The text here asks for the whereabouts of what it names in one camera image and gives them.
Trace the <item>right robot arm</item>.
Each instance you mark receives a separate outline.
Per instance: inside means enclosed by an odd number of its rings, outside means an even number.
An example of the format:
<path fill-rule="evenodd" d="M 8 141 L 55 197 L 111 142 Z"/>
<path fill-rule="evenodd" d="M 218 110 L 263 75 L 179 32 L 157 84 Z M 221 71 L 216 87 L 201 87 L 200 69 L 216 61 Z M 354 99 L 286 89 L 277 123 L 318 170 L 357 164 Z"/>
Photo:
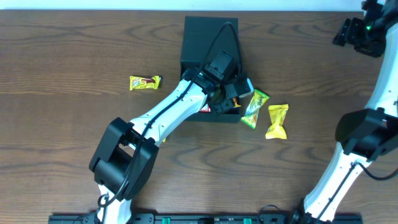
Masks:
<path fill-rule="evenodd" d="M 343 115 L 336 127 L 335 153 L 315 188 L 287 223 L 333 223 L 338 205 L 378 157 L 397 149 L 397 1 L 361 3 L 364 18 L 346 19 L 333 44 L 383 62 L 365 108 Z"/>

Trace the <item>yellow snack bag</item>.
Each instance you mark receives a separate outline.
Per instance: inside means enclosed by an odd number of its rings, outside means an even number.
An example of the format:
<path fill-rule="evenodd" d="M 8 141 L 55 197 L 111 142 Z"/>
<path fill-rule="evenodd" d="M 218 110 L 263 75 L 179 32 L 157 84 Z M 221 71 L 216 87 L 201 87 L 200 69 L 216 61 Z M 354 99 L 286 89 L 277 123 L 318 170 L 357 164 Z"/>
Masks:
<path fill-rule="evenodd" d="M 287 139 L 287 133 L 283 125 L 288 109 L 288 104 L 269 106 L 271 125 L 266 132 L 266 139 Z"/>

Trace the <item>green yellow snack packet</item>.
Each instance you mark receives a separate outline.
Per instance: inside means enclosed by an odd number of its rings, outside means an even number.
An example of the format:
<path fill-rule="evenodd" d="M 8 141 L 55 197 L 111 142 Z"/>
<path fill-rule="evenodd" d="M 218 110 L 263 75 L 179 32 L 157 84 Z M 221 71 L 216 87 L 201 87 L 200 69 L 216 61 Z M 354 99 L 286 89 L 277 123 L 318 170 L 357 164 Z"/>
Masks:
<path fill-rule="evenodd" d="M 248 107 L 246 108 L 245 114 L 241 118 L 241 121 L 250 128 L 255 129 L 259 110 L 269 98 L 270 96 L 266 93 L 260 90 L 254 90 L 253 97 L 251 98 Z"/>

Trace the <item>orange yellow biscuit packet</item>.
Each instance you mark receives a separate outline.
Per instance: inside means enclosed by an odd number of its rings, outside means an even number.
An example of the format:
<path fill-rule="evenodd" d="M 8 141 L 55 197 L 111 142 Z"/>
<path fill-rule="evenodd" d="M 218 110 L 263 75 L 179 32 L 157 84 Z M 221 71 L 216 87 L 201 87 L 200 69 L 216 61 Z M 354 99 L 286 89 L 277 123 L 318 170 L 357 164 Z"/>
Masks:
<path fill-rule="evenodd" d="M 237 97 L 233 98 L 233 104 L 234 104 L 234 107 L 235 107 L 235 108 L 241 107 L 241 105 L 240 105 L 239 102 L 238 102 L 238 98 L 237 98 Z"/>

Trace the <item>red Pringles can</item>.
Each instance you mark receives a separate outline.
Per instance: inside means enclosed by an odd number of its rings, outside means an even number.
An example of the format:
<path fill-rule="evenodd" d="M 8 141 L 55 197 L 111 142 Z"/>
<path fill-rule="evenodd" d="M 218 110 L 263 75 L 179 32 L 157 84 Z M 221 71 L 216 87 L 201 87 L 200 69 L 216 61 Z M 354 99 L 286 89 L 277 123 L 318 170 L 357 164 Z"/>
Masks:
<path fill-rule="evenodd" d="M 206 104 L 202 109 L 199 110 L 200 113 L 210 113 L 211 108 Z"/>

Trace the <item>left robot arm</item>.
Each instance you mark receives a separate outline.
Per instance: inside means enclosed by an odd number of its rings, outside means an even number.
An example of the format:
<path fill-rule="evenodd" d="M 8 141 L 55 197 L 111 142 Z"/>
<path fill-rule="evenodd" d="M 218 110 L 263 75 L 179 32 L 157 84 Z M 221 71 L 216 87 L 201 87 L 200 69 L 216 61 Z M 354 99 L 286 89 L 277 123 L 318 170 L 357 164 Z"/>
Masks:
<path fill-rule="evenodd" d="M 163 140 L 184 120 L 208 105 L 213 113 L 233 107 L 232 99 L 254 91 L 237 68 L 189 68 L 176 89 L 158 105 L 129 122 L 110 122 L 91 158 L 101 196 L 95 223 L 127 223 L 132 199 L 148 181 Z"/>

